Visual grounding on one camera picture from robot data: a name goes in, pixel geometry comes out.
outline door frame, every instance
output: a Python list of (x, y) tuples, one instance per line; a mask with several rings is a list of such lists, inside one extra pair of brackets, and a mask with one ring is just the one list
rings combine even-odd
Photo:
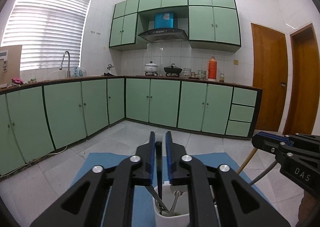
[[(303, 28), (301, 28), (301, 29), (295, 31), (294, 33), (290, 34), (290, 42), (291, 42), (291, 49), (292, 49), (292, 88), (291, 88), (291, 93), (290, 93), (290, 105), (289, 105), (288, 114), (287, 114), (287, 118), (286, 118), (286, 122), (285, 122), (285, 126), (284, 126), (284, 129), (283, 129), (283, 132), (288, 131), (289, 128), (291, 127), (291, 120), (292, 119), (289, 118), (289, 115), (290, 115), (290, 111), (292, 109), (295, 109), (295, 107), (292, 107), (292, 98), (294, 98), (292, 96), (292, 89), (293, 89), (293, 85), (295, 83), (295, 80), (297, 80), (297, 79), (294, 78), (294, 71), (293, 71), (293, 68), (294, 68), (294, 65), (293, 65), (293, 62), (294, 62), (294, 60), (293, 60), (293, 51), (294, 51), (294, 49), (293, 49), (293, 40), (292, 40), (292, 38), (293, 38), (293, 36), (303, 32), (303, 31), (305, 31), (306, 29), (309, 29), (309, 28), (312, 29), (313, 37), (314, 37), (314, 39), (316, 41), (316, 44), (317, 44), (318, 71), (320, 71), (320, 56), (319, 56), (319, 47), (318, 47), (317, 37), (316, 37), (316, 33), (315, 33), (315, 30), (314, 30), (313, 24), (310, 23), (309, 25), (306, 25)], [(318, 82), (318, 89), (319, 89), (319, 92), (320, 92), (320, 80)], [(318, 111), (318, 108), (319, 108), (319, 96), (318, 96), (318, 102), (317, 102), (316, 111)], [(312, 130), (313, 130), (315, 122), (316, 122), (316, 116), (317, 116), (317, 114), (315, 115), (315, 117), (313, 119), (313, 122), (312, 122)]]

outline pot lid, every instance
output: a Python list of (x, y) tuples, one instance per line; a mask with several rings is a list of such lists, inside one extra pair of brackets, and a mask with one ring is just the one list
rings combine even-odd
[(166, 68), (178, 68), (178, 69), (181, 69), (180, 67), (177, 67), (176, 64), (171, 64), (169, 66), (166, 66)]
[(153, 63), (152, 61), (150, 61), (150, 63), (147, 63), (147, 64), (145, 64), (145, 65), (147, 65), (147, 66), (158, 66), (158, 65), (156, 65), (155, 63)]

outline window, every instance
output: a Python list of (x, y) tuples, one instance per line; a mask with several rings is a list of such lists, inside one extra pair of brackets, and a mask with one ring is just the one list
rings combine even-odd
[(22, 45), (21, 71), (59, 67), (66, 50), (70, 52), (70, 66), (79, 66), (90, 2), (16, 0), (1, 46)]

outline cable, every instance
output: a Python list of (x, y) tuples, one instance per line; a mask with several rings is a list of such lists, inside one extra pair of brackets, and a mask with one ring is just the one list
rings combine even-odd
[(278, 164), (278, 162), (275, 160), (270, 166), (268, 166), (268, 168), (263, 171), (260, 175), (258, 175), (255, 179), (253, 179), (249, 185), (253, 185), (254, 183), (258, 182), (261, 178), (263, 178), (267, 173), (270, 172), (271, 169), (273, 169), (276, 164)]
[[(66, 146), (66, 148), (65, 148), (64, 150), (62, 150), (62, 151), (60, 151), (60, 152), (58, 152), (58, 153), (49, 153), (49, 154), (44, 155), (44, 156), (41, 157), (41, 158), (44, 158), (44, 157), (50, 156), (50, 155), (58, 155), (58, 154), (60, 154), (60, 153), (62, 153), (62, 152), (65, 152), (66, 149), (67, 149), (67, 147), (68, 147), (68, 145)], [(24, 164), (23, 166), (18, 167), (16, 170), (11, 171), (11, 172), (8, 173), (8, 174), (4, 174), (4, 175), (0, 176), (0, 179), (3, 178), (3, 177), (5, 177), (5, 176), (8, 176), (8, 175), (13, 174), (13, 173), (16, 172), (17, 170), (19, 170), (19, 169), (21, 169), (21, 168), (23, 168), (23, 167), (25, 167), (25, 166), (27, 166), (27, 165), (30, 165), (31, 163), (34, 163), (34, 162), (38, 161), (38, 160), (41, 159), (41, 158), (37, 158), (37, 159), (35, 159), (35, 160), (32, 160), (31, 162), (29, 162), (29, 163), (27, 163), (27, 164)]]

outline cup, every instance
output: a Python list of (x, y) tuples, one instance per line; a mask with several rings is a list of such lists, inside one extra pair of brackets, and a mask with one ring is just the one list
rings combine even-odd
[(198, 70), (198, 78), (205, 79), (207, 75), (207, 70)]

